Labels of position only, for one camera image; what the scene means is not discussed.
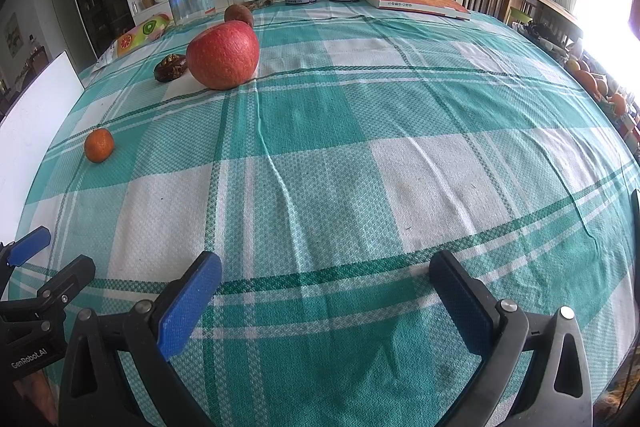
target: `window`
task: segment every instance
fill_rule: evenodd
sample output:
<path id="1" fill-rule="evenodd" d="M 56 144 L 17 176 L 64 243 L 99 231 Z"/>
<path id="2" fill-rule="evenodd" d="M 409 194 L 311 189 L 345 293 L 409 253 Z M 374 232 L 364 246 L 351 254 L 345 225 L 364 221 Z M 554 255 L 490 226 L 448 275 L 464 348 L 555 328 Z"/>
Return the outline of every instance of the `window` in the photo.
<path id="1" fill-rule="evenodd" d="M 584 31 L 584 49 L 620 85 L 640 95 L 640 41 L 628 21 L 632 0 L 578 0 L 575 16 Z"/>

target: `tablecloth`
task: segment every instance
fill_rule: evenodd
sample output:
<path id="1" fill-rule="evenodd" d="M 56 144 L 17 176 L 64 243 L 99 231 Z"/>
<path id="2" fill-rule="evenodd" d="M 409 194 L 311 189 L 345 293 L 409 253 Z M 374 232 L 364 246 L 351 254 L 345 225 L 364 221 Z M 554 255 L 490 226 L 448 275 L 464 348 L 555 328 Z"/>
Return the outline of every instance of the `tablecloth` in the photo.
<path id="1" fill-rule="evenodd" d="M 448 248 L 497 298 L 571 306 L 598 394 L 637 320 L 640 170 L 582 88 L 481 14 L 319 0 L 254 17 L 257 78 L 238 89 L 153 78 L 221 15 L 83 75 L 18 230 L 44 225 L 52 241 L 10 297 L 92 257 L 70 331 L 79 309 L 127 311 L 215 251 L 223 284 L 172 363 L 216 425 L 428 426 L 479 362 L 428 281 Z M 92 164 L 82 145 L 98 126 L 116 146 Z"/>

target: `orange book cover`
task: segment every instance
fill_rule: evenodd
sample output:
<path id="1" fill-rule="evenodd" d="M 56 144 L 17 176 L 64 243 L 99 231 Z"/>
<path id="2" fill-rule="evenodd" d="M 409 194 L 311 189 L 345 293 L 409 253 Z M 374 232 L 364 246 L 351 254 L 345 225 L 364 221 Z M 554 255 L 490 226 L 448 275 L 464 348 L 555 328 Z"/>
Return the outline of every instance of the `orange book cover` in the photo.
<path id="1" fill-rule="evenodd" d="M 469 19 L 469 10 L 454 0 L 366 0 L 376 8 L 407 10 Z"/>

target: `green and white tablecloth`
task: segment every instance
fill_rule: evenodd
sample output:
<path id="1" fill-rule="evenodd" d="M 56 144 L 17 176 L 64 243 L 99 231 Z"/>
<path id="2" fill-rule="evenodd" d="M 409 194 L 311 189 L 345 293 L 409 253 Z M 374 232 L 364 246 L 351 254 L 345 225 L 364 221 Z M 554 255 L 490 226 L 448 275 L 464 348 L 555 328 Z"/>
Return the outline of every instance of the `green and white tablecloth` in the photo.
<path id="1" fill-rule="evenodd" d="M 45 225 L 51 245 L 10 297 L 91 256 L 70 330 L 80 308 L 126 311 L 212 250 L 223 285 L 173 363 L 216 425 L 429 426 L 479 362 L 428 282 L 448 248 L 498 298 L 574 308 L 598 394 L 636 325 L 640 169 L 582 88 L 483 15 L 326 0 L 254 15 L 257 79 L 238 89 L 153 78 L 221 16 L 92 80 L 22 214 L 18 236 Z M 94 165 L 97 126 L 116 149 Z"/>

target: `tangerine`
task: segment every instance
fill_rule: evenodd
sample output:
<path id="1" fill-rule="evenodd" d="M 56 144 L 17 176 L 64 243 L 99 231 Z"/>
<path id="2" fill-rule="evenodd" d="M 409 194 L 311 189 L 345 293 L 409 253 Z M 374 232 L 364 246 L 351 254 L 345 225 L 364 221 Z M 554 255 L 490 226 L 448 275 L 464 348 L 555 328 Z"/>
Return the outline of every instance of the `tangerine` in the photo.
<path id="1" fill-rule="evenodd" d="M 96 129 L 84 140 L 84 155 L 93 163 L 104 162 L 113 152 L 113 136 L 107 129 Z"/>

